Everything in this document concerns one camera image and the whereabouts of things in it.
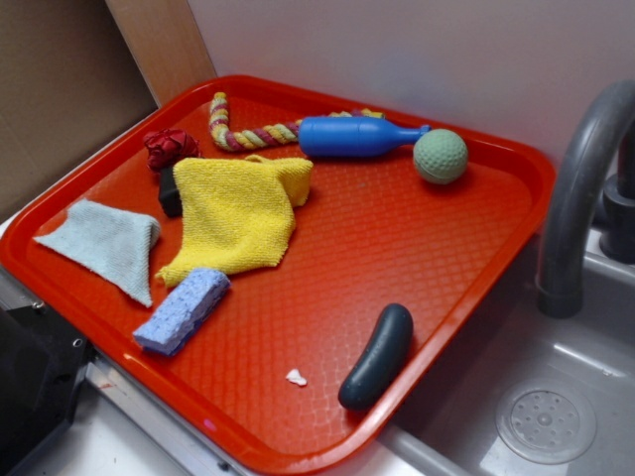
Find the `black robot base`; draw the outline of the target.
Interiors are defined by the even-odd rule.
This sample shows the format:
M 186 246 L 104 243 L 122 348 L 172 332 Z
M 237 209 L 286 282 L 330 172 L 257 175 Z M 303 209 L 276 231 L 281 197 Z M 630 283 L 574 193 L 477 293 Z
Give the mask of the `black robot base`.
M 72 426 L 90 353 L 50 307 L 1 311 L 1 473 L 14 475 Z

